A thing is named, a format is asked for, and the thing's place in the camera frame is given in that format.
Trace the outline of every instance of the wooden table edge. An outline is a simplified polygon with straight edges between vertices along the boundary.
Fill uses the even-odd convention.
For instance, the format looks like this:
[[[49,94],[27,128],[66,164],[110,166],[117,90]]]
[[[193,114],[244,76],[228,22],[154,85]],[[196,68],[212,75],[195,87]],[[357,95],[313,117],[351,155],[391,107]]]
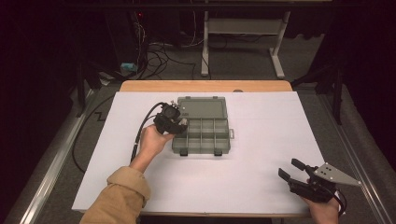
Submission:
[[[285,80],[128,80],[120,91],[292,91]]]

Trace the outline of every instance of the table leg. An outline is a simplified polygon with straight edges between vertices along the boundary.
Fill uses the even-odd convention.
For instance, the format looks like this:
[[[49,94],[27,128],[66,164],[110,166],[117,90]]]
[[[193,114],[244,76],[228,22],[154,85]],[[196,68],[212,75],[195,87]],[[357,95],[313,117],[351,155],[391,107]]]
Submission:
[[[201,76],[207,77],[209,75],[209,47],[207,46],[207,41],[209,37],[208,31],[208,20],[209,20],[209,12],[205,12],[205,21],[204,21],[204,49],[202,51],[202,61],[201,61]]]
[[[290,16],[290,12],[289,11],[285,12],[285,15],[283,16],[282,23],[280,24],[280,27],[279,27],[279,32],[277,34],[276,46],[274,48],[269,49],[271,59],[273,61],[273,65],[274,65],[274,68],[276,71],[276,76],[279,79],[284,79],[285,74],[283,73],[283,69],[282,69],[282,66],[280,65],[280,61],[279,61],[279,58],[277,57],[277,54],[279,52],[280,44],[282,43],[283,35],[285,34],[285,31],[286,31],[286,27],[288,26],[289,16]]]

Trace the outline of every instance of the power cord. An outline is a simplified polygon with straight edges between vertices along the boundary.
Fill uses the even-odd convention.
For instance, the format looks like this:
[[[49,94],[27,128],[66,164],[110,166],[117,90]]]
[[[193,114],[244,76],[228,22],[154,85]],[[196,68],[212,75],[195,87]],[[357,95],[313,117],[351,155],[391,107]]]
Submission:
[[[340,189],[337,189],[336,192],[338,192],[344,199],[344,203],[341,201],[341,199],[339,197],[337,197],[337,195],[335,195],[335,193],[332,193],[329,189],[319,185],[319,187],[321,189],[326,190],[328,193],[330,193],[334,199],[340,204],[340,211],[338,211],[338,216],[340,217],[341,215],[343,215],[345,213],[345,211],[347,210],[347,198],[345,197],[345,195],[341,192]]]
[[[85,170],[82,169],[81,166],[78,164],[77,159],[76,159],[76,155],[75,155],[75,154],[76,154],[76,152],[75,152],[75,151],[76,151],[76,142],[77,142],[77,140],[79,139],[79,136],[80,136],[80,134],[81,134],[81,130],[84,129],[85,124],[86,124],[87,121],[90,119],[90,117],[92,116],[92,114],[94,114],[94,113],[96,112],[96,110],[97,110],[101,105],[103,105],[105,102],[107,102],[109,99],[113,98],[114,96],[115,96],[115,94],[113,94],[113,95],[107,97],[102,103],[100,103],[98,106],[96,106],[96,107],[92,110],[92,112],[91,112],[91,113],[87,116],[87,118],[85,118],[84,121],[82,122],[82,124],[81,124],[81,126],[80,126],[80,128],[79,128],[79,130],[78,130],[78,132],[77,132],[76,138],[75,138],[75,140],[73,141],[73,145],[72,145],[72,158],[73,158],[73,162],[74,162],[74,164],[77,166],[77,168],[78,168],[83,174],[85,174]]]
[[[165,103],[158,103],[155,106],[153,106],[150,111],[147,113],[146,117],[143,119],[142,124],[140,125],[139,131],[137,132],[136,135],[136,139],[134,140],[134,150],[132,151],[132,157],[131,157],[131,161],[134,159],[134,157],[136,156],[136,152],[137,152],[137,146],[139,145],[139,141],[140,141],[140,134],[142,133],[143,130],[143,126],[145,125],[145,123],[152,117],[150,117],[151,112],[157,108],[157,106],[159,105],[165,105]]]

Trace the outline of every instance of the gray carpet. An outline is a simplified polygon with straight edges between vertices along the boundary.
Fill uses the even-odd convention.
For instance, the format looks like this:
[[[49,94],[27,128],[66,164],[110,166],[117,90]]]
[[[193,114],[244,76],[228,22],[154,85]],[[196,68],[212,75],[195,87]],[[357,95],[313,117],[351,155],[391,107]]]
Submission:
[[[229,40],[225,49],[211,49],[209,54],[209,67],[212,79],[276,79],[275,70],[271,65],[267,48],[274,43],[273,37],[262,38],[258,42],[242,42]],[[294,80],[304,75],[311,64],[321,38],[303,40],[301,38],[286,39],[279,52],[286,80]],[[210,42],[212,47],[221,48],[224,42],[220,37],[213,38]],[[193,71],[194,79],[208,79],[200,76],[201,69],[201,48],[175,49],[166,47],[169,57],[183,63],[195,63]],[[191,64],[168,62],[167,67],[158,76],[149,79],[191,79]],[[349,163],[345,145],[340,138],[336,127],[332,123],[326,107],[323,104],[323,97],[317,96],[313,91],[313,85],[302,85],[296,88],[302,101],[304,111],[311,125],[313,133],[318,141],[318,146],[325,159],[330,164],[354,176],[354,169]],[[94,104],[99,105],[106,98],[114,94],[120,88],[120,84],[103,87],[99,92]],[[376,147],[371,135],[365,129],[359,114],[356,112],[353,102],[344,92],[342,103],[342,121],[346,135],[350,139],[350,144],[357,148],[358,157],[363,163],[367,174],[373,180],[375,188],[379,192],[385,207],[393,211],[396,204],[395,173],[387,164],[385,158]],[[102,118],[106,116],[112,99],[97,108],[97,112],[102,112]],[[75,145],[75,155],[82,169],[88,166],[92,151],[96,145],[104,122],[98,120],[98,114],[92,114],[82,128]],[[58,134],[62,138],[67,134],[67,128],[60,130]],[[26,211],[29,202],[35,194],[36,188],[46,173],[56,153],[57,141],[49,148],[40,164],[37,165],[35,173],[32,175],[30,183],[21,194],[20,199],[15,204],[7,218],[6,223],[19,223],[21,216]],[[76,197],[78,186],[83,174],[74,164],[71,154],[68,156],[64,167],[58,177],[54,189],[46,201],[36,223],[78,223],[82,217],[79,212],[71,210],[72,203]],[[366,199],[363,191],[357,187],[340,186],[348,201],[346,214],[341,217],[340,223],[378,223],[377,217],[372,210],[372,206]],[[205,223],[230,223],[230,220],[204,220]],[[264,220],[238,219],[239,223],[265,223]],[[280,223],[280,219],[273,218],[272,222]],[[186,219],[177,220],[175,223],[190,223]],[[286,219],[285,223],[312,223],[310,218]]]

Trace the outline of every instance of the metal rail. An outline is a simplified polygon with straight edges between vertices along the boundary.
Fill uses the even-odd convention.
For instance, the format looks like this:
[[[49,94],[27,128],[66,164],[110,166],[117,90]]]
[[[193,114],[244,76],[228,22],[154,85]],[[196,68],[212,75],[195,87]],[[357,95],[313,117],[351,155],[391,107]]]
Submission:
[[[334,126],[335,130],[337,131],[343,145],[345,148],[346,158],[351,164],[351,168],[355,176],[361,181],[362,183],[362,190],[364,196],[367,199],[368,204],[370,204],[373,213],[378,221],[381,224],[392,224],[392,219],[389,216],[387,209],[385,208],[384,204],[382,203],[377,190],[375,188],[374,183],[371,181],[368,174],[365,172],[361,161],[359,160],[358,155],[355,152],[355,148],[349,142],[347,138],[347,134],[345,133],[343,127],[338,125],[335,119],[332,116],[332,106],[327,99],[327,97],[323,94],[318,96],[319,101],[322,103],[323,107],[328,113],[329,118],[332,121],[332,125]]]

